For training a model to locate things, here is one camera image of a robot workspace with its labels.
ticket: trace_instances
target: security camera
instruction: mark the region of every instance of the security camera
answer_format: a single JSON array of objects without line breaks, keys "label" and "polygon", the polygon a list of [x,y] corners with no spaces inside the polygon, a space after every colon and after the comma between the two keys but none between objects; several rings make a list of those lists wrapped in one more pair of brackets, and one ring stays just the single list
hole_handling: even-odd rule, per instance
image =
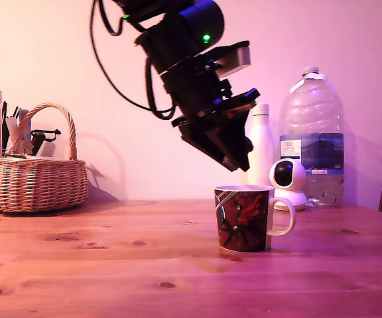
[{"label": "security camera", "polygon": [[[275,197],[284,197],[291,201],[296,211],[303,210],[307,198],[302,192],[306,182],[306,170],[295,159],[281,159],[275,162],[269,172],[269,179],[275,188]],[[287,211],[287,206],[282,202],[274,205],[276,210]]]}]

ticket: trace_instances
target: wicker basket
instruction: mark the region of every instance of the wicker basket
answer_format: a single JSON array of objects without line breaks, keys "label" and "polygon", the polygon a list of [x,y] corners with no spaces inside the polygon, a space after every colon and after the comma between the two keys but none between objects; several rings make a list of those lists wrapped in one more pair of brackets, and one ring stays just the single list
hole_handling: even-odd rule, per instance
[{"label": "wicker basket", "polygon": [[61,105],[43,103],[29,111],[19,126],[12,153],[17,153],[23,130],[40,110],[53,107],[69,123],[68,160],[52,158],[0,158],[0,211],[39,212],[63,209],[83,202],[88,194],[85,162],[77,160],[76,130],[69,112]]}]

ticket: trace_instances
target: water jug label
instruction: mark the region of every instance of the water jug label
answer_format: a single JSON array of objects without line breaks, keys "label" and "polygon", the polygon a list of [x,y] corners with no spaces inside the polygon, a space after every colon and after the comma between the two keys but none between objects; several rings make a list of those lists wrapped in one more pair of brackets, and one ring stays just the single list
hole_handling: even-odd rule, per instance
[{"label": "water jug label", "polygon": [[343,134],[286,134],[281,136],[280,141],[281,159],[299,160],[308,174],[343,173]]},{"label": "water jug label", "polygon": [[302,158],[302,141],[301,139],[296,140],[282,140],[281,139],[281,159],[291,158],[296,159],[300,163]]}]

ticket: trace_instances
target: green led light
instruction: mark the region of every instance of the green led light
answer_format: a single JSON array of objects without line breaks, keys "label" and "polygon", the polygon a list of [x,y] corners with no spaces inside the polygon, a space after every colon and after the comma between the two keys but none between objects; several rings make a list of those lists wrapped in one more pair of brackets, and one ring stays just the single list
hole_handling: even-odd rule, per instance
[{"label": "green led light", "polygon": [[210,35],[205,34],[205,35],[203,36],[203,42],[204,42],[204,43],[209,43],[209,41],[210,41]]}]

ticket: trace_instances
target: camera lens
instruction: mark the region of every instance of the camera lens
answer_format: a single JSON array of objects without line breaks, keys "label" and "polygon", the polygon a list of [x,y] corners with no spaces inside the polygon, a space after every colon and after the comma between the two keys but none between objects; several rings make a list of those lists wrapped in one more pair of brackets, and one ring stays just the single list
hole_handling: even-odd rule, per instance
[{"label": "camera lens", "polygon": [[282,161],[275,168],[275,181],[281,186],[289,186],[292,182],[292,162]]}]

